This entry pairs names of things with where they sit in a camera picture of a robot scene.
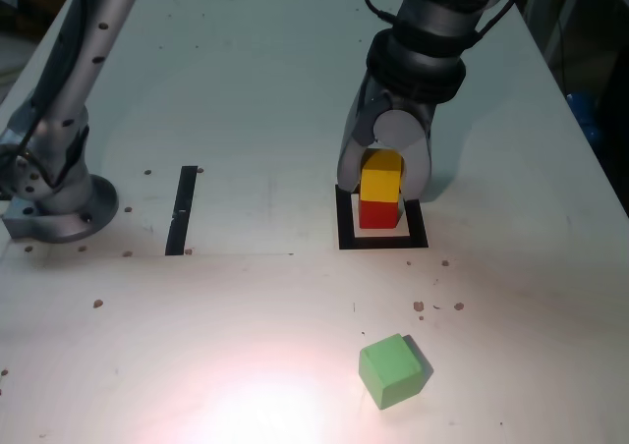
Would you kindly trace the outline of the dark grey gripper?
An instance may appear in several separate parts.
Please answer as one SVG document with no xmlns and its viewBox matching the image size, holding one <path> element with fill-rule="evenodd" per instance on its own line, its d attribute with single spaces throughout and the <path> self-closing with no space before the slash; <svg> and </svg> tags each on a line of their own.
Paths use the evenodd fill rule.
<svg viewBox="0 0 629 444">
<path fill-rule="evenodd" d="M 379 100 L 385 105 L 377 114 L 374 102 Z M 359 184 L 363 154 L 375 138 L 403 159 L 404 199 L 420 199 L 431 176 L 429 140 L 435 109 L 434 104 L 394 94 L 365 73 L 345 124 L 337 164 L 338 187 L 350 193 Z"/>
</svg>

